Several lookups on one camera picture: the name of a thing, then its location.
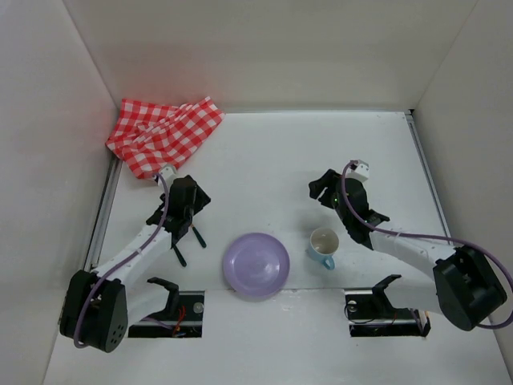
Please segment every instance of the red wire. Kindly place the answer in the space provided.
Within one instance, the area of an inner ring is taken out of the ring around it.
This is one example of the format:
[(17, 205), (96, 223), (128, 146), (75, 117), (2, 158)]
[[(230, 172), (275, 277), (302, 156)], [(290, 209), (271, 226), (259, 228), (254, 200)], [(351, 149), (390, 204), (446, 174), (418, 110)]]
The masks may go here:
[(172, 335), (174, 336), (181, 322), (185, 318), (185, 306), (182, 305), (181, 309), (178, 309), (178, 321), (176, 322), (175, 328), (173, 329)]
[(392, 322), (389, 325), (387, 325), (387, 326), (393, 325), (396, 319), (398, 319), (398, 314), (397, 313), (395, 314), (394, 319), (392, 320)]

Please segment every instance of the white table surface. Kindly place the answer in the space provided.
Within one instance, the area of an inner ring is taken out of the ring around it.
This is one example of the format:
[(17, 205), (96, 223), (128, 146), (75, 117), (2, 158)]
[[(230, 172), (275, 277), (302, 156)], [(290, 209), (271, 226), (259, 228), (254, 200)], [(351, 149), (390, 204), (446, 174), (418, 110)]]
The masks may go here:
[[(351, 159), (370, 163), (366, 182), (371, 208), (406, 229), (442, 233), (404, 114), (394, 112), (278, 112), (228, 114), (179, 170), (212, 198), (194, 217), (208, 244), (192, 232), (178, 246), (188, 266), (171, 250), (141, 280), (165, 278), (181, 290), (228, 288), (221, 260), (229, 245), (250, 232), (270, 233), (289, 251), (288, 289), (372, 286), (389, 274), (427, 279), (417, 270), (356, 244), (337, 214), (309, 198), (308, 183), (328, 168), (339, 172)], [(119, 177), (100, 263), (116, 255), (160, 204), (161, 189), (137, 180), (126, 165)], [(306, 257), (309, 235), (328, 226), (341, 244), (336, 269)]]
[[(172, 280), (181, 290), (207, 290), (203, 338), (126, 338), (106, 355), (76, 350), (58, 336), (45, 384), (511, 384), (493, 332), (463, 332), (437, 314), (431, 315), (427, 338), (349, 336), (341, 288), (372, 286), (389, 274), (425, 279), (392, 257), (354, 244), (335, 212), (309, 198), (311, 180), (355, 158), (370, 163), (366, 188), (373, 209), (406, 228), (442, 233), (402, 113), (228, 114), (180, 170), (212, 198), (195, 217), (208, 248), (188, 234), (179, 243), (187, 268), (169, 253), (143, 277)], [(139, 232), (159, 195), (123, 167), (102, 261)], [(341, 238), (334, 271), (305, 256), (311, 230), (326, 225)], [(252, 231), (283, 242), (291, 258), (286, 287), (293, 290), (263, 302), (246, 302), (226, 290), (224, 251)]]

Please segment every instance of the wire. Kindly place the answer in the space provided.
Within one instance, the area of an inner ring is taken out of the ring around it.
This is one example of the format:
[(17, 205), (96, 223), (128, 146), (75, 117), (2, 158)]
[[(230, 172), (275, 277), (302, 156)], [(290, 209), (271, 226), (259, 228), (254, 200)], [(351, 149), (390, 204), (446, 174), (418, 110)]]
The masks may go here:
[(175, 336), (176, 332), (178, 330), (180, 330), (180, 324), (182, 323), (182, 321), (184, 320), (185, 318), (185, 306), (182, 305), (182, 308), (181, 309), (178, 309), (178, 321), (176, 321), (176, 325), (175, 325), (175, 328), (173, 329), (173, 337)]
[(160, 218), (159, 224), (157, 225), (155, 231), (153, 234), (132, 254), (130, 254), (128, 257), (123, 259), (120, 263), (114, 265), (110, 270), (108, 270), (91, 288), (91, 291), (87, 295), (86, 300), (83, 303), (82, 309), (80, 310), (79, 319), (77, 320), (77, 324), (75, 326), (75, 332), (73, 333), (73, 343), (75, 347), (79, 349), (83, 349), (87, 346), (85, 343), (80, 342), (80, 331), (82, 330), (83, 320), (86, 317), (87, 309), (89, 308), (89, 305), (91, 304), (91, 300), (95, 297), (96, 292), (100, 288), (100, 286), (105, 282), (105, 280), (112, 275), (116, 270), (126, 265), (129, 261), (137, 257), (137, 254), (139, 254), (142, 250), (146, 249), (146, 247), (155, 239), (159, 231), (162, 229), (162, 226), (164, 224), (164, 221), (166, 219), (166, 215), (168, 214), (168, 207), (169, 207), (169, 189), (168, 185), (166, 184), (166, 180), (162, 175), (159, 173), (156, 173), (156, 177), (160, 179), (160, 182), (162, 183), (162, 187), (164, 188), (164, 210), (162, 212), (162, 217)]
[(146, 317), (144, 321), (151, 321), (156, 323), (159, 326), (162, 326), (165, 329), (173, 330), (175, 327), (172, 325), (168, 325), (167, 323), (163, 323), (162, 321), (159, 321), (158, 319), (152, 318), (152, 317)]
[[(351, 322), (353, 323), (353, 325), (365, 325), (365, 324), (367, 324), (367, 323), (371, 323), (372, 321), (376, 321), (376, 318), (372, 318), (372, 319), (370, 319), (370, 320), (368, 320), (368, 321), (364, 321), (364, 322), (356, 322), (356, 321), (353, 321), (351, 318), (349, 318), (349, 313), (348, 313), (348, 311), (347, 311), (347, 306), (348, 306), (347, 304), (345, 304), (345, 306), (344, 306), (344, 315), (345, 315), (345, 317), (347, 318), (347, 320), (348, 320), (348, 321), (351, 321)], [(374, 329), (374, 331), (376, 331), (377, 329), (379, 329), (379, 328), (381, 328), (381, 327), (388, 327), (388, 326), (392, 326), (392, 325), (394, 324), (394, 322), (395, 322), (395, 320), (396, 320), (396, 319), (398, 319), (398, 314), (397, 314), (397, 313), (395, 313), (395, 314), (394, 314), (394, 319), (392, 319), (392, 322), (391, 322), (391, 323), (387, 323), (387, 324), (385, 324), (385, 325), (377, 326), (377, 327)]]
[[(403, 238), (425, 238), (425, 239), (435, 239), (438, 241), (449, 241), (453, 243), (459, 243), (460, 245), (466, 245), (471, 247), (472, 249), (478, 250), (480, 253), (486, 255), (494, 264), (499, 268), (499, 270), (504, 274), (504, 277), (507, 280), (507, 283), (510, 285), (511, 290), (513, 291), (513, 277), (511, 274), (507, 271), (506, 267), (501, 263), (501, 261), (495, 257), (492, 253), (489, 251), (486, 251), (483, 247), (476, 245), (475, 243), (464, 241), (462, 239), (453, 238), (453, 237), (444, 237), (441, 235), (430, 235), (430, 234), (416, 234), (416, 233), (398, 233), (396, 231), (391, 230), (384, 230), (379, 229), (375, 226), (372, 226), (371, 224), (365, 222), (362, 217), (358, 215), (358, 213), (354, 210), (353, 206), (349, 202), (349, 198), (347, 197), (347, 192), (345, 191), (345, 175), (347, 173), (347, 170), (353, 165), (358, 164), (357, 160), (351, 160), (342, 171), (341, 174), (341, 185), (342, 185), (342, 198), (344, 199), (345, 205), (347, 205), (347, 208), (350, 210), (351, 214), (354, 215), (356, 219), (360, 223), (362, 223), (364, 226), (366, 226), (368, 229), (371, 229), (372, 231), (377, 231), (379, 233), (384, 233), (388, 235), (393, 235), (395, 237), (403, 237)], [(478, 327), (481, 327), (483, 329), (489, 329), (489, 330), (496, 330), (496, 329), (503, 329), (506, 326), (510, 326), (513, 323), (513, 310), (511, 311), (509, 317), (506, 319), (506, 321), (495, 324), (495, 325), (483, 325), (479, 324)]]
[(417, 317), (414, 309), (410, 309), (410, 313), (411, 316), (414, 318), (415, 322), (417, 323), (418, 331), (420, 331), (420, 334), (422, 334), (424, 330), (422, 329), (422, 323), (420, 322), (420, 318)]
[(372, 321), (374, 321), (376, 318), (372, 318), (370, 319), (369, 321), (364, 321), (364, 322), (355, 322), (353, 321), (351, 318), (349, 318), (349, 312), (347, 311), (347, 304), (345, 304), (344, 306), (344, 315), (345, 317), (347, 318), (348, 321), (351, 321), (354, 325), (365, 325), (366, 323), (371, 323)]

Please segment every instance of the white mug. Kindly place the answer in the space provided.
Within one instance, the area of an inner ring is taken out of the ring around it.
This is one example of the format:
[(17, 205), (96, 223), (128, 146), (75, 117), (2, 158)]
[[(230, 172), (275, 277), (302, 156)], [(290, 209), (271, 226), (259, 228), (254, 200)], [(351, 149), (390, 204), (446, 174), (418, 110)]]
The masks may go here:
[(310, 235), (308, 254), (326, 269), (333, 270), (335, 269), (333, 255), (338, 250), (338, 243), (338, 236), (332, 229), (326, 227), (316, 229)]

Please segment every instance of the purple plate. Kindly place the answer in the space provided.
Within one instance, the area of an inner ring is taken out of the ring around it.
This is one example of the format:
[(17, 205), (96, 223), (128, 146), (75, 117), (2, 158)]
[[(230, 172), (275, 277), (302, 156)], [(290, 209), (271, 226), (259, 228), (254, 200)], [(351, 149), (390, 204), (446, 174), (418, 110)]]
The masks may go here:
[(290, 260), (275, 237), (249, 233), (234, 241), (223, 259), (226, 280), (235, 291), (264, 298), (280, 290), (289, 276)]

